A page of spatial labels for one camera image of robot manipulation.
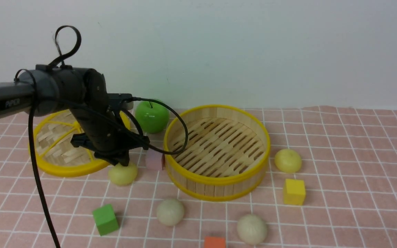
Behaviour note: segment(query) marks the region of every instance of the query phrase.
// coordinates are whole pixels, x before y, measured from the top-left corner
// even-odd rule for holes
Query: yellow rim
[[[62,124],[62,125],[69,125],[72,126],[74,128],[71,129],[70,132],[65,133],[64,135],[62,135],[57,141],[55,141],[50,147],[49,149],[47,149],[43,154],[38,154],[37,151],[35,151],[36,154],[36,161],[38,163],[38,167],[44,171],[47,174],[53,175],[53,176],[59,176],[59,177],[76,177],[76,176],[85,176],[91,173],[94,173],[96,171],[100,171],[103,168],[106,168],[109,163],[106,162],[105,160],[101,160],[101,159],[97,159],[95,160],[94,157],[91,155],[91,153],[87,150],[87,153],[90,156],[90,163],[87,164],[83,164],[83,165],[76,165],[76,166],[59,166],[59,165],[54,165],[51,164],[47,161],[45,161],[43,159],[43,155],[46,154],[54,145],[56,145],[58,142],[60,142],[60,140],[62,140],[62,138],[64,138],[65,136],[71,134],[74,130],[77,129],[77,127],[75,127],[73,124],[69,124],[69,123],[64,123],[64,122],[55,122],[55,121],[51,121],[52,118],[54,118],[55,116],[57,116],[58,114],[61,114],[63,112],[65,112],[67,110],[64,111],[60,111],[54,114],[49,115],[48,117],[46,117],[43,121],[41,121],[41,123],[35,128],[35,130],[33,131],[33,137],[36,140],[36,137],[38,136],[39,131],[41,130],[42,127],[44,127],[45,124],[47,123],[55,123],[55,124]],[[130,121],[128,120],[128,118],[126,117],[126,115],[123,112],[120,112],[120,117],[122,118],[123,123],[125,124],[125,127],[130,129]]]
[[[248,112],[246,112],[244,110],[240,110],[239,108],[234,108],[234,107],[227,106],[227,105],[204,105],[204,106],[200,106],[200,107],[195,107],[195,108],[191,108],[190,110],[187,110],[187,111],[181,113],[180,116],[183,117],[183,116],[187,115],[188,113],[191,113],[191,112],[199,110],[199,109],[205,109],[205,108],[227,108],[227,109],[231,109],[231,110],[234,110],[234,111],[238,111],[240,113],[243,113],[243,114],[249,116],[258,125],[260,125],[260,127],[262,128],[263,132],[266,135],[266,139],[267,139],[266,146],[268,146],[268,148],[266,149],[266,153],[264,154],[263,159],[258,162],[257,166],[255,166],[254,168],[251,168],[248,171],[243,172],[242,174],[239,174],[239,175],[236,175],[236,176],[222,177],[222,178],[206,177],[206,176],[201,176],[201,175],[197,175],[195,173],[192,173],[191,171],[188,171],[185,168],[183,168],[182,166],[180,166],[174,160],[174,158],[171,155],[165,155],[165,159],[170,163],[172,168],[174,168],[176,171],[178,171],[178,173],[180,173],[182,176],[184,176],[186,178],[189,178],[189,179],[192,179],[195,182],[198,182],[198,183],[201,183],[201,184],[205,184],[205,185],[229,185],[229,184],[237,183],[237,182],[243,181],[245,179],[248,179],[251,176],[253,176],[254,174],[258,173],[258,171],[260,171],[261,168],[266,165],[265,162],[267,162],[267,159],[269,159],[269,153],[271,152],[271,149],[270,149],[270,147],[271,147],[271,139],[269,137],[269,133],[266,130],[266,127],[257,118],[255,118],[255,116],[249,114]],[[164,139],[163,139],[163,146],[164,146],[164,149],[166,151],[168,150],[168,145],[167,145],[168,134],[170,133],[172,126],[177,121],[179,121],[178,118],[175,118],[170,123],[168,128],[166,129],[165,136],[164,136]]]
[[[179,183],[174,179],[174,177],[173,177],[173,176],[171,175],[171,173],[170,173],[170,170],[166,170],[166,171],[167,171],[168,176],[169,176],[170,179],[172,180],[172,183],[173,183],[176,187],[178,187],[181,191],[183,191],[184,193],[186,193],[187,195],[189,195],[189,196],[191,196],[191,197],[194,197],[194,198],[197,198],[197,199],[203,200],[203,201],[210,201],[210,202],[211,202],[211,201],[212,201],[212,202],[232,201],[232,200],[238,199],[238,198],[240,198],[240,197],[243,197],[243,196],[249,194],[249,193],[250,193],[252,190],[254,190],[256,187],[258,187],[258,185],[260,185],[260,183],[263,181],[264,176],[266,175],[266,172],[263,173],[263,175],[260,177],[260,179],[258,180],[258,182],[255,183],[255,185],[253,185],[252,187],[248,188],[247,190],[245,190],[245,191],[243,191],[243,192],[241,192],[241,193],[238,193],[238,194],[235,194],[235,195],[231,195],[231,196],[220,196],[220,197],[217,197],[217,196],[204,196],[204,195],[200,195],[200,194],[194,193],[194,192],[192,192],[192,191],[190,191],[190,190],[187,190],[185,187],[183,187],[181,184],[179,184]]]

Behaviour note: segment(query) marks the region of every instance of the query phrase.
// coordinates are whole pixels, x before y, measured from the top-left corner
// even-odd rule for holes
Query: orange cube
[[[226,239],[219,237],[205,237],[205,248],[226,248]]]

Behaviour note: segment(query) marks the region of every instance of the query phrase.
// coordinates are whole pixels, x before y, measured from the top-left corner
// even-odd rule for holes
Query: yellow cube
[[[303,180],[286,179],[283,187],[283,202],[289,205],[302,205],[306,198]]]

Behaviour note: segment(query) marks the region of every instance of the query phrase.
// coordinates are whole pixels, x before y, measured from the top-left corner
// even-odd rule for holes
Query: pink cube
[[[154,151],[153,149],[148,149],[148,151],[146,151],[145,163],[148,169],[161,171],[165,164],[164,154]]]

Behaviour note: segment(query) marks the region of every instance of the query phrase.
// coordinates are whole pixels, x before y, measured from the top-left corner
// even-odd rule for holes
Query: black cable
[[[142,127],[139,125],[139,123],[137,122],[137,119],[134,117],[134,115],[132,115],[126,108],[120,108],[120,110],[122,110],[122,112],[124,112],[125,115],[128,116],[128,118],[130,118],[131,122],[136,127],[137,132],[139,133],[139,135],[143,137]]]
[[[49,226],[50,233],[52,234],[53,242],[55,243],[56,248],[60,248],[59,239],[56,234],[55,228],[53,226],[52,218],[50,216],[49,208],[47,206],[47,200],[45,199],[44,190],[42,188],[41,177],[39,176],[38,162],[36,161],[36,149],[34,147],[33,118],[34,118],[34,112],[36,111],[36,108],[38,107],[38,104],[39,104],[38,85],[36,83],[36,80],[35,80],[33,74],[29,70],[26,70],[26,69],[20,69],[18,72],[16,72],[16,75],[14,78],[15,82],[19,82],[18,75],[21,71],[27,72],[33,81],[33,90],[34,90],[33,105],[30,109],[29,119],[28,119],[28,123],[27,123],[27,129],[28,129],[28,135],[29,135],[30,157],[31,157],[31,161],[32,161],[33,175],[34,175],[34,179],[36,182],[36,187],[38,188],[38,195],[39,195],[39,198],[41,199],[41,204],[42,204],[42,209],[44,210],[45,219],[47,220],[47,224]]]
[[[180,154],[180,153],[182,153],[183,151],[186,150],[186,146],[188,145],[188,135],[189,135],[188,127],[186,126],[186,123],[183,121],[183,119],[180,117],[180,115],[179,115],[175,110],[173,110],[173,109],[172,109],[171,107],[169,107],[168,105],[162,103],[161,101],[154,100],[154,99],[146,99],[146,98],[141,98],[141,97],[132,97],[132,100],[133,100],[133,101],[154,102],[154,103],[158,103],[158,104],[164,106],[164,107],[167,108],[169,111],[171,111],[171,112],[175,115],[175,117],[178,118],[178,120],[180,121],[180,123],[181,123],[182,126],[183,126],[183,129],[185,130],[185,142],[183,143],[183,146],[182,146],[180,149],[177,149],[177,150],[175,150],[175,151],[164,151],[164,150],[162,150],[162,149],[159,149],[159,148],[157,148],[157,147],[151,145],[150,143],[146,143],[146,142],[145,142],[145,144],[146,144],[149,148],[153,149],[154,151],[158,151],[158,152],[160,152],[160,153],[162,153],[162,154],[167,154],[167,155],[176,155],[176,154]]]
[[[61,52],[60,47],[59,47],[59,44],[57,42],[57,36],[58,36],[59,31],[62,30],[63,28],[65,28],[65,27],[70,27],[70,28],[72,28],[75,31],[76,36],[77,36],[77,41],[76,41],[75,46],[73,47],[73,49],[70,52],[62,55],[62,52]],[[65,66],[64,60],[69,58],[69,57],[71,57],[71,56],[73,56],[79,50],[79,47],[81,45],[81,41],[82,41],[81,34],[79,33],[79,30],[77,30],[75,27],[69,26],[69,25],[64,25],[64,26],[59,27],[57,29],[56,33],[55,33],[55,45],[56,45],[56,47],[58,49],[59,57],[54,59],[49,65],[55,67],[55,66],[57,66],[57,64],[62,63],[62,67],[64,67]],[[27,72],[27,74],[30,75],[30,77],[32,78],[32,81],[33,81],[33,90],[34,90],[33,105],[32,105],[32,107],[30,109],[30,112],[29,112],[29,118],[28,118],[28,124],[27,124],[29,148],[30,148],[30,157],[31,157],[31,162],[32,162],[33,175],[34,175],[34,178],[35,178],[36,187],[38,188],[38,195],[39,195],[39,198],[41,200],[42,209],[44,210],[45,219],[47,220],[47,224],[49,226],[49,230],[50,230],[50,233],[51,233],[52,238],[53,238],[53,242],[55,243],[56,248],[60,248],[59,239],[57,237],[56,230],[55,230],[55,228],[53,226],[53,222],[52,222],[52,219],[51,219],[51,216],[50,216],[49,208],[47,206],[47,200],[45,198],[44,190],[42,188],[41,177],[39,175],[39,169],[38,169],[38,162],[36,160],[36,148],[35,148],[35,142],[34,142],[34,136],[33,136],[33,118],[34,118],[34,113],[36,111],[36,108],[38,108],[39,104],[42,101],[60,102],[60,103],[63,103],[63,104],[70,105],[73,108],[80,108],[80,109],[83,109],[85,111],[88,111],[88,112],[92,113],[93,115],[104,119],[107,123],[115,126],[118,129],[118,131],[120,131],[120,132],[132,132],[132,131],[128,130],[127,128],[125,128],[124,125],[120,125],[119,123],[107,118],[103,114],[101,114],[99,112],[96,112],[93,109],[90,109],[87,106],[76,104],[74,102],[63,100],[63,99],[55,99],[55,98],[52,98],[52,97],[45,97],[45,98],[39,99],[38,98],[38,86],[37,86],[35,77],[33,76],[33,74],[29,70],[20,69],[18,72],[16,72],[16,75],[15,75],[15,78],[14,78],[15,83],[19,82],[18,75],[19,75],[19,73],[21,71]],[[135,135],[129,135],[129,136],[132,139],[136,140],[141,145],[146,145],[149,148],[154,149],[155,151],[161,152],[163,154],[174,155],[174,154],[179,154],[179,153],[183,152],[186,149],[186,145],[187,145],[187,141],[188,141],[188,130],[187,130],[186,123],[183,121],[183,119],[180,117],[180,115],[177,112],[175,112],[172,108],[170,108],[169,106],[167,106],[166,104],[164,104],[164,103],[162,103],[160,101],[153,100],[153,99],[143,99],[143,98],[140,98],[140,97],[134,97],[133,99],[134,99],[134,101],[155,102],[155,103],[158,103],[158,104],[164,106],[165,108],[169,109],[179,119],[179,121],[182,123],[182,125],[183,125],[183,127],[185,129],[185,142],[184,142],[182,148],[179,151],[170,152],[170,151],[161,150],[161,149],[151,145],[150,143],[146,143],[146,141],[144,141],[142,138],[139,139],[139,138],[135,137]],[[140,127],[140,125],[137,122],[137,120],[135,119],[135,117],[131,113],[129,113],[129,111],[126,110],[126,109],[124,109],[122,111],[131,119],[131,121],[136,126],[136,128],[137,128],[137,130],[139,132],[139,135],[141,137],[143,137],[142,128]]]
[[[66,28],[66,27],[71,28],[71,29],[76,33],[76,44],[74,44],[74,47],[73,47],[73,49],[72,49],[70,52],[68,52],[68,53],[66,53],[66,54],[64,54],[64,55],[62,55],[62,52],[61,52],[61,50],[60,50],[60,47],[59,47],[57,38],[58,38],[58,33],[59,33],[59,31],[61,31],[63,28]],[[64,66],[64,65],[65,65],[65,64],[64,64],[64,60],[66,60],[66,59],[70,58],[71,56],[75,55],[76,52],[77,52],[77,51],[79,50],[79,48],[81,47],[81,43],[82,43],[82,36],[81,36],[81,33],[79,32],[79,30],[78,30],[77,28],[75,28],[75,27],[73,27],[73,26],[70,26],[70,25],[64,25],[64,26],[59,27],[59,28],[56,30],[56,33],[55,33],[55,45],[56,45],[56,47],[57,47],[57,49],[58,49],[59,57],[58,57],[58,58],[55,58],[52,62],[49,63],[49,65],[55,67],[55,66],[57,66],[59,63],[62,63],[62,66]]]

